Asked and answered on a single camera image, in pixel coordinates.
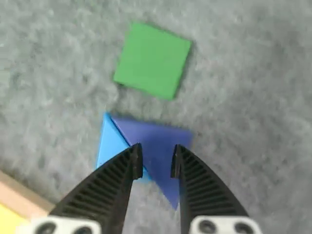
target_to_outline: yellow block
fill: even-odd
[[[26,219],[0,204],[0,233],[15,234],[16,227],[26,222]]]

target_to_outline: carpet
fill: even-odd
[[[133,21],[192,40],[174,100],[112,81]],[[310,0],[2,0],[0,169],[58,202],[111,111],[192,130],[264,233],[309,234],[311,25]],[[157,186],[134,184],[123,233],[178,232]]]

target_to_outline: wooden board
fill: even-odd
[[[54,206],[1,171],[0,205],[28,220],[46,216]]]

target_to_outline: blue triangle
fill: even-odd
[[[171,161],[176,144],[187,148],[192,141],[188,130],[131,119],[112,117],[113,122],[129,145],[142,144],[143,165],[176,209],[179,201],[179,182],[170,178]]]
[[[113,123],[110,115],[105,113],[103,117],[101,139],[98,149],[97,168],[128,147],[129,144],[126,142],[118,128]],[[143,168],[142,179],[140,179],[142,182],[150,180],[150,176],[148,175],[145,168]]]

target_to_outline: green square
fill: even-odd
[[[191,42],[142,23],[133,23],[114,81],[173,99]]]

